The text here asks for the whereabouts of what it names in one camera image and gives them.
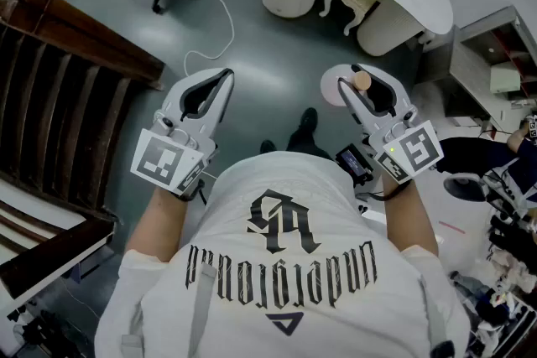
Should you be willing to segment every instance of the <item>gray floor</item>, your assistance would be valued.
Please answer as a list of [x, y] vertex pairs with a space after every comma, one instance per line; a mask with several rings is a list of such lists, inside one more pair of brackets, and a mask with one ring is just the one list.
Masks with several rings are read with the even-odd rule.
[[[66, 1], [165, 62], [169, 68], [162, 81], [167, 88], [185, 76], [182, 63], [186, 51], [217, 54], [231, 35], [225, 11], [217, 0], [162, 0], [161, 4], [167, 7], [162, 16], [151, 11], [152, 0]], [[373, 58], [363, 53], [352, 37], [343, 35], [341, 23], [331, 16], [319, 18], [317, 6], [304, 17], [288, 20], [274, 16], [261, 0], [225, 1], [235, 23], [234, 43], [219, 60], [209, 61], [192, 54], [188, 63], [190, 73], [217, 66], [236, 72], [235, 89], [216, 133], [221, 152], [207, 170], [210, 174], [218, 176], [237, 161], [258, 154], [265, 138], [285, 148], [308, 106], [319, 112], [315, 135], [318, 146], [331, 155], [349, 143], [359, 146], [361, 130], [347, 110], [329, 105], [321, 95], [321, 76], [333, 65], [369, 63], [398, 77], [407, 87], [414, 82], [420, 52], [410, 51], [406, 44], [381, 58]], [[166, 91], [147, 90], [133, 103], [117, 145], [106, 202], [122, 223], [112, 244], [118, 252], [123, 250], [153, 189], [151, 184], [130, 174], [129, 167], [139, 131], [150, 126], [153, 112], [165, 94]], [[210, 188], [213, 180], [205, 179]], [[195, 228], [195, 224], [187, 224], [188, 228]], [[113, 270], [117, 270], [117, 265], [110, 270], [111, 285], [116, 280]], [[99, 279], [100, 283], [107, 282], [102, 274]], [[81, 296], [102, 309], [107, 299], [102, 291], [109, 292], [111, 288], [102, 285], [97, 297], [82, 287]]]

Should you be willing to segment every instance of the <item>cable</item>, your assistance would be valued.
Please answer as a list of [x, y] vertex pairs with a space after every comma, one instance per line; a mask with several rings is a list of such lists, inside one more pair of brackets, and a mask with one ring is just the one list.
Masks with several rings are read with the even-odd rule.
[[200, 197], [201, 197], [201, 201], [203, 201], [203, 204], [205, 206], [207, 206], [207, 199], [205, 198], [205, 196], [203, 195], [203, 191], [201, 191], [200, 189]]
[[508, 192], [508, 186], [507, 184], [505, 183], [505, 180], [503, 180], [503, 174], [507, 171], [507, 169], [509, 169], [509, 167], [507, 167], [501, 175], [499, 175], [498, 177], [494, 177], [490, 174], [483, 174], [483, 176], [486, 176], [487, 178], [490, 178], [492, 180], [495, 180], [495, 181], [500, 181], [502, 183], [502, 188], [503, 188], [503, 191], [505, 191], [506, 193]]
[[503, 134], [512, 134], [512, 133], [509, 133], [509, 132], [502, 132], [501, 130], [483, 130], [482, 132], [479, 133], [479, 136], [477, 136], [477, 138], [480, 138], [482, 134], [484, 134], [484, 133], [488, 133], [488, 132], [496, 132], [496, 133], [503, 133]]
[[205, 170], [204, 170], [202, 173], [203, 173], [203, 174], [206, 174], [206, 175], [209, 176], [210, 178], [218, 179], [216, 176], [213, 176], [212, 174], [208, 174]]
[[65, 291], [67, 291], [67, 293], [75, 300], [77, 301], [78, 303], [82, 304], [83, 306], [86, 306], [90, 312], [92, 312], [95, 317], [97, 318], [97, 320], [101, 319], [101, 317], [95, 313], [95, 310], [93, 310], [90, 306], [88, 306], [86, 303], [84, 303], [83, 301], [80, 301], [77, 297], [75, 297], [71, 292], [70, 290], [67, 288], [67, 285], [65, 284], [65, 281], [63, 280], [63, 278], [60, 278], [60, 281], [64, 284], [64, 287], [65, 287]]
[[227, 17], [229, 18], [229, 23], [231, 24], [232, 26], [232, 38], [229, 40], [229, 42], [227, 43], [227, 45], [224, 47], [224, 49], [222, 50], [222, 52], [219, 54], [219, 55], [214, 55], [214, 56], [210, 56], [210, 55], [205, 55], [205, 54], [202, 54], [200, 51], [194, 51], [194, 50], [191, 50], [189, 52], [187, 52], [185, 54], [185, 59], [183, 60], [183, 69], [185, 69], [185, 75], [187, 76], [190, 76], [188, 74], [188, 71], [186, 70], [186, 59], [188, 58], [188, 55], [189, 54], [198, 54], [200, 55], [201, 57], [203, 57], [204, 59], [208, 59], [208, 60], [216, 60], [216, 59], [219, 59], [220, 57], [222, 57], [222, 55], [226, 52], [226, 50], [229, 48], [229, 45], [232, 44], [233, 40], [235, 39], [235, 27], [233, 26], [233, 18], [232, 18], [232, 15], [229, 13], [229, 10], [227, 9], [227, 5], [225, 4], [225, 2], [223, 0], [219, 0], [220, 3], [222, 4], [222, 6], [224, 7], [224, 9], [226, 10], [226, 14], [227, 14]]
[[402, 184], [397, 185], [397, 187], [388, 195], [384, 195], [384, 196], [376, 195], [378, 193], [365, 193], [365, 194], [369, 195], [369, 197], [371, 197], [373, 200], [376, 200], [376, 201], [388, 201], [388, 200], [391, 200], [396, 195], [398, 195], [401, 191], [406, 189], [406, 187], [410, 185], [410, 182], [412, 182], [412, 180], [409, 180], [407, 182], [403, 182]]

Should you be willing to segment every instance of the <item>hand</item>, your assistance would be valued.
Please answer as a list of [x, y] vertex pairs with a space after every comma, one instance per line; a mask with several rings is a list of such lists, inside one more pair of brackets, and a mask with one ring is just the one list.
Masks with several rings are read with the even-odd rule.
[[514, 132], [509, 139], [507, 139], [507, 146], [511, 151], [517, 153], [519, 151], [520, 145], [524, 141], [524, 137], [529, 133], [529, 122], [525, 122], [520, 130]]

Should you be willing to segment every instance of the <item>wrist strap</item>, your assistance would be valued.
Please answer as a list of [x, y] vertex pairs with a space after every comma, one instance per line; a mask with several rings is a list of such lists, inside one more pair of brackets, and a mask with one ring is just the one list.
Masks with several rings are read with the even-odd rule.
[[371, 197], [374, 200], [377, 201], [388, 201], [398, 195], [401, 191], [403, 191], [406, 187], [410, 185], [410, 182], [412, 182], [413, 179], [407, 180], [406, 182], [403, 182], [402, 184], [397, 185], [397, 187], [388, 195], [375, 195], [373, 193], [367, 193], [369, 197]]
[[198, 193], [205, 187], [205, 181], [203, 179], [200, 179], [198, 180], [198, 184], [196, 185], [196, 187], [192, 190], [191, 193], [187, 194], [186, 192], [184, 192], [182, 195], [177, 195], [177, 194], [174, 194], [174, 196], [181, 200], [181, 201], [192, 201], [193, 199], [196, 198], [196, 196], [198, 195]]

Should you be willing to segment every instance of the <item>desk leg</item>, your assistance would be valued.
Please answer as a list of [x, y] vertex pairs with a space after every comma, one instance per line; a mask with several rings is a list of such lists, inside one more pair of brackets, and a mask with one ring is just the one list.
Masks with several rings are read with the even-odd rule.
[[319, 13], [319, 17], [325, 17], [330, 12], [332, 0], [325, 0], [325, 10]]
[[380, 5], [358, 28], [360, 46], [370, 55], [383, 55], [424, 27], [393, 0], [381, 0]]
[[357, 13], [356, 11], [354, 11], [355, 15], [354, 15], [354, 19], [345, 26], [345, 28], [343, 29], [343, 34], [345, 34], [345, 36], [348, 36], [349, 35], [349, 31], [353, 28], [353, 27], [356, 27], [358, 26], [362, 20], [363, 20], [363, 14], [362, 13]]

